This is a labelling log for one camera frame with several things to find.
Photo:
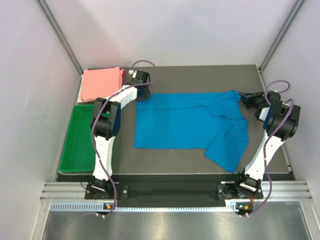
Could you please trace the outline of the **blue t shirt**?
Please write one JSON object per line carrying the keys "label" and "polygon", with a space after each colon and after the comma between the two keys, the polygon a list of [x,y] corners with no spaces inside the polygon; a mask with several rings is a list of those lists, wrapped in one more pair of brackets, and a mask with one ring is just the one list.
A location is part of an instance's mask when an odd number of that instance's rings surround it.
{"label": "blue t shirt", "polygon": [[136,103],[134,147],[203,149],[204,156],[235,173],[248,146],[248,121],[240,94],[155,93]]}

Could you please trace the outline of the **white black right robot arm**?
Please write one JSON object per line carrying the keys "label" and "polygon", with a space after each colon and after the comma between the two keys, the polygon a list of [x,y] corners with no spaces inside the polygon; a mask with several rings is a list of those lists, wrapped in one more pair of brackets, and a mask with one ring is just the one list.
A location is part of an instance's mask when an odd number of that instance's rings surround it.
{"label": "white black right robot arm", "polygon": [[241,101],[255,108],[255,117],[263,122],[263,138],[251,162],[239,173],[233,192],[239,198],[255,195],[261,190],[261,182],[268,165],[277,150],[297,132],[301,107],[294,101],[282,101],[280,93],[241,93]]}

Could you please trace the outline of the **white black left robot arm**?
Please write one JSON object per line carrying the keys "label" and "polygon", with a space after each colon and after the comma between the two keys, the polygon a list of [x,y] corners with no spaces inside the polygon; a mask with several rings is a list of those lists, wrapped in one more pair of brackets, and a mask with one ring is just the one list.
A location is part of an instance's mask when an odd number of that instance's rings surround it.
{"label": "white black left robot arm", "polygon": [[121,127],[121,110],[132,101],[151,97],[150,74],[142,70],[129,70],[131,80],[111,96],[97,98],[90,122],[91,141],[95,152],[95,165],[87,191],[97,198],[106,199],[115,195],[111,178],[112,151],[115,138]]}

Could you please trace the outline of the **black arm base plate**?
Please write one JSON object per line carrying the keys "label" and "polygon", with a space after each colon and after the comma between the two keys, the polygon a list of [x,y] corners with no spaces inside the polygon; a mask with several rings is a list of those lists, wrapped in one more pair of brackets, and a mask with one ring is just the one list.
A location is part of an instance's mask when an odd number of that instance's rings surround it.
{"label": "black arm base plate", "polygon": [[139,182],[118,181],[116,190],[111,183],[106,190],[88,184],[84,198],[86,200],[113,201],[123,208],[201,208],[222,207],[226,200],[262,199],[262,190],[255,192],[240,188],[233,182]]}

